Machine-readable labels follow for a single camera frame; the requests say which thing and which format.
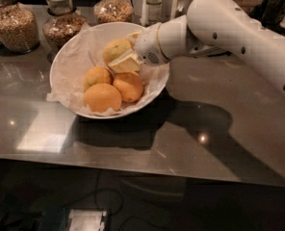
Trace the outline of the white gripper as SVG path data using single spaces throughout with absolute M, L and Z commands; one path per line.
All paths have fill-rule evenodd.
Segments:
M 163 52 L 161 47 L 160 32 L 163 23 L 156 23 L 145 27 L 142 31 L 136 31 L 128 34 L 126 38 L 135 43 L 134 50 L 127 50 L 117 59 L 108 64 L 108 67 L 115 73 L 135 72 L 141 70 L 139 58 L 148 65 L 167 64 L 169 58 Z

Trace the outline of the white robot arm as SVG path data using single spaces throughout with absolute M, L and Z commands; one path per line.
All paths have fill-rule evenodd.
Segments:
M 136 60 L 150 66 L 222 52 L 240 58 L 285 97 L 285 37 L 233 0 L 193 0 L 186 14 L 142 29 L 133 50 Z

